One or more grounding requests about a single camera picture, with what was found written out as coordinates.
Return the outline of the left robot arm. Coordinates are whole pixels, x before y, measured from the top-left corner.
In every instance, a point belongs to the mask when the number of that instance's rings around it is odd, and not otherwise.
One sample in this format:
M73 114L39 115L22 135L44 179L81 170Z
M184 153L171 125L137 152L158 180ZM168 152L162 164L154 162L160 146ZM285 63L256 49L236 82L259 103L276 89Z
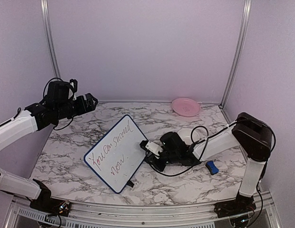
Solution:
M0 124L0 151L26 135L53 125L58 131L59 121L73 119L96 109L98 99L92 94L76 96L78 81L68 82L59 78L50 79L43 90L42 100L24 109ZM30 180L0 168L0 190L22 195L37 202L44 211L55 208L55 200L49 189L38 180Z

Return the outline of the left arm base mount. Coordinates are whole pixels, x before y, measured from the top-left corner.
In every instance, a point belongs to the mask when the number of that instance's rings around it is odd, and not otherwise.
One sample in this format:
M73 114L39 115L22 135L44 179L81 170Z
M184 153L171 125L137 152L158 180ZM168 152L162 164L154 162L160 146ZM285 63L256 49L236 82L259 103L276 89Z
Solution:
M58 214L67 217L69 215L71 203L68 200L60 199L34 199L30 203L30 207L39 211Z

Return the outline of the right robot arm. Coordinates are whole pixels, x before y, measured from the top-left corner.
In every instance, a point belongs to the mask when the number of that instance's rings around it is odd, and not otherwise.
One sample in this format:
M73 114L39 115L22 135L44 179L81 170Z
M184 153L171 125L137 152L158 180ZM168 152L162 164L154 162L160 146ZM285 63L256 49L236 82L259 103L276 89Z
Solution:
M205 139L192 141L190 145L176 132L161 136L161 144L143 140L139 146L146 153L145 161L162 174L168 164L178 163L188 169L199 165L210 157L233 147L241 146L247 154L246 170L237 198L231 202L231 209L240 213L249 206L266 164L275 148L274 131L263 121L242 112L237 119L221 131L207 135Z

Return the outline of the small blue-framed whiteboard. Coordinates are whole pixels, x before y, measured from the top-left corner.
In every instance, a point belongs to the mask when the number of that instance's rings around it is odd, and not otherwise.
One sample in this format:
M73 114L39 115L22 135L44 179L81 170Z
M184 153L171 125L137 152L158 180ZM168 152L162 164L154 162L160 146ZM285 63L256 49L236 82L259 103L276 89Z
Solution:
M138 170L145 158L140 143L146 141L130 115L124 115L85 155L87 166L116 194Z

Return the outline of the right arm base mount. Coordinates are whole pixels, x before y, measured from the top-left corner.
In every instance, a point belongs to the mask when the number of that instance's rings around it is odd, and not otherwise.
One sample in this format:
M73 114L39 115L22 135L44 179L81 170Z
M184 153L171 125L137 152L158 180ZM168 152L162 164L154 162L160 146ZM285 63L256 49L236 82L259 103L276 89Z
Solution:
M214 212L218 218L234 216L256 209L256 205L251 199L228 200L216 203L214 206Z

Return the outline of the blue whiteboard eraser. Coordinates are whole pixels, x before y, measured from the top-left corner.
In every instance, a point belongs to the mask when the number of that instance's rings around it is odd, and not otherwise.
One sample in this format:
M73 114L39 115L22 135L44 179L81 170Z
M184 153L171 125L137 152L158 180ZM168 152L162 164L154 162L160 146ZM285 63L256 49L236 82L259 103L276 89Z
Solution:
M213 161L206 162L206 167L211 175L215 175L219 172L219 169L215 166Z

